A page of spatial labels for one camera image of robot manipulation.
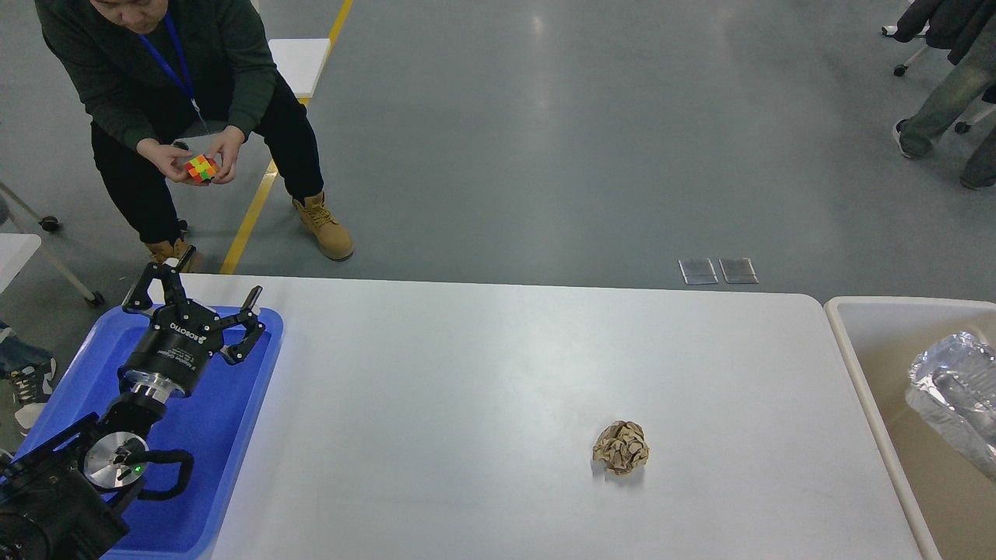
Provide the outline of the person's left hand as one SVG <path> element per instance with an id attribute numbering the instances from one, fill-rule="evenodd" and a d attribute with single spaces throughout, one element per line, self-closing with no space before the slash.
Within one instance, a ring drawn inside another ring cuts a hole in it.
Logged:
<path id="1" fill-rule="evenodd" d="M 209 149 L 204 152 L 206 159 L 214 159 L 218 171 L 211 181 L 214 184 L 228 184 L 235 180 L 237 160 L 246 135 L 235 125 L 228 124 L 224 130 L 217 132 L 211 139 Z"/>

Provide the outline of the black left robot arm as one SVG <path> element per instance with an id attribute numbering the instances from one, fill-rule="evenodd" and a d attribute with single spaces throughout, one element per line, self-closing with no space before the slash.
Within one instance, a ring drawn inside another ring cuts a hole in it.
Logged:
<path id="1" fill-rule="evenodd" d="M 281 317 L 210 308 L 149 264 L 97 320 L 2 471 L 4 559 L 190 559 L 214 538 L 269 385 Z"/>

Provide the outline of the person's right hand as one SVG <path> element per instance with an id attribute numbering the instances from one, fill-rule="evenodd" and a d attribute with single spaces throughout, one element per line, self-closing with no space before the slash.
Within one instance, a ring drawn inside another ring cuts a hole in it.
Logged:
<path id="1" fill-rule="evenodd" d="M 189 150 L 159 143 L 155 138 L 142 139 L 136 143 L 135 150 L 141 157 L 145 157 L 152 163 L 168 180 L 178 184 L 202 187 L 203 182 L 189 175 L 185 169 L 185 163 L 195 156 Z"/>

